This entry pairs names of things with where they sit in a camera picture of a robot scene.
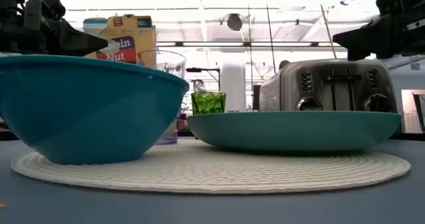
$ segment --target toaster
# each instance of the toaster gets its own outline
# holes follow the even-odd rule
[[[292,62],[260,87],[260,111],[397,112],[388,68],[378,60]]]

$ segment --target white woven placemat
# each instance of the white woven placemat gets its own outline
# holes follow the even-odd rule
[[[15,159],[25,176],[86,187],[176,193],[285,193],[371,185],[405,174],[410,164],[379,152],[344,156],[264,156],[224,152],[201,141],[155,146],[140,160],[56,165],[38,153]]]

